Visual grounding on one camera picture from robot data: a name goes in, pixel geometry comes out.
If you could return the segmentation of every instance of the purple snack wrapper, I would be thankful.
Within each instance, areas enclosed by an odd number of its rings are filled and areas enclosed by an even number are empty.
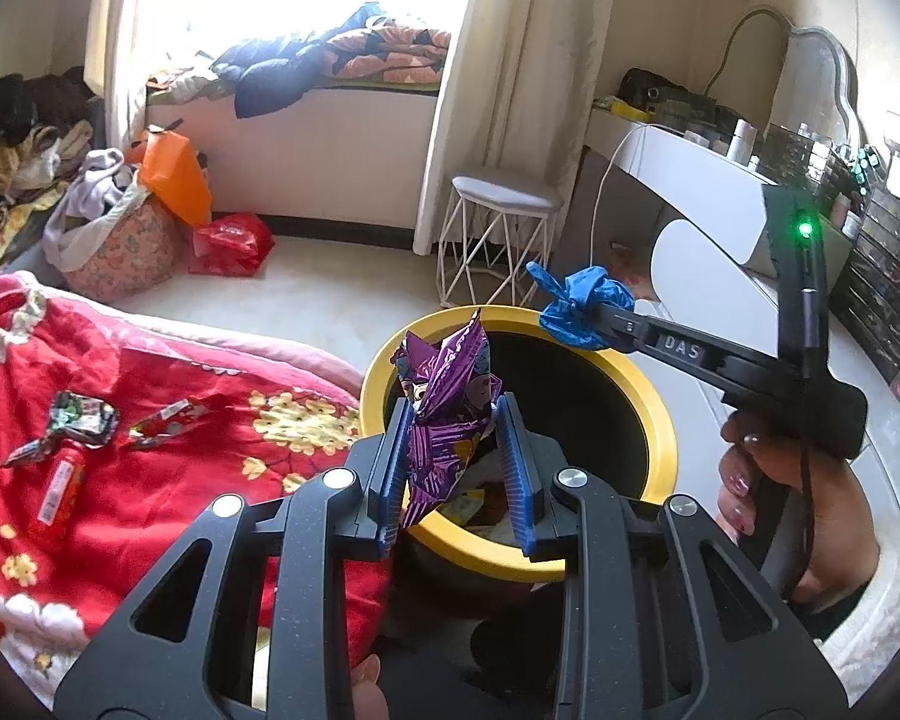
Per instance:
[[[391,362],[415,409],[408,450],[410,504],[403,517],[409,528],[450,496],[492,427],[502,386],[490,373],[490,342],[479,309],[439,348],[408,333]]]

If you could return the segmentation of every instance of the yellow trash can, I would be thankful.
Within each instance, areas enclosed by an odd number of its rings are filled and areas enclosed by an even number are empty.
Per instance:
[[[412,322],[377,353],[360,396],[364,436],[386,429],[402,396],[391,356],[405,333],[437,343],[463,327],[473,306]],[[529,430],[556,439],[567,461],[629,497],[662,503],[677,483],[677,437],[669,413],[643,372],[626,355],[563,346],[538,325],[538,312],[484,306],[490,369],[516,395]],[[484,577],[539,583],[563,577],[563,561],[531,563],[515,547],[480,538],[431,512],[410,535],[444,560]]]

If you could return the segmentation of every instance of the white curtain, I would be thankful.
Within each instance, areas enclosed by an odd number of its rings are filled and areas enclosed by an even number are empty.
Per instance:
[[[466,165],[573,190],[613,0],[469,0],[437,100],[413,251],[429,254]]]
[[[179,0],[91,0],[83,79],[106,108],[106,144],[126,148],[146,119],[146,80],[185,29]]]

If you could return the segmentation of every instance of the red plastic bag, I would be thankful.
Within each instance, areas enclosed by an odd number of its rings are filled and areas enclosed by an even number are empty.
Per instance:
[[[194,229],[191,274],[252,276],[274,248],[274,236],[256,214],[230,214]]]

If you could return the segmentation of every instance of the bed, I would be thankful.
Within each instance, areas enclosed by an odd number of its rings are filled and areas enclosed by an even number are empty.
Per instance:
[[[50,464],[0,468],[0,650],[48,707],[122,597],[219,494],[257,503],[346,459],[362,376],[292,341],[131,316],[0,276],[0,462],[43,434],[57,391],[120,410],[113,440],[86,453],[85,483],[59,551],[32,536]],[[141,449],[128,426],[183,397],[213,404],[192,429]],[[266,629],[275,568],[266,579]],[[351,661],[375,636],[386,565],[348,565]]]

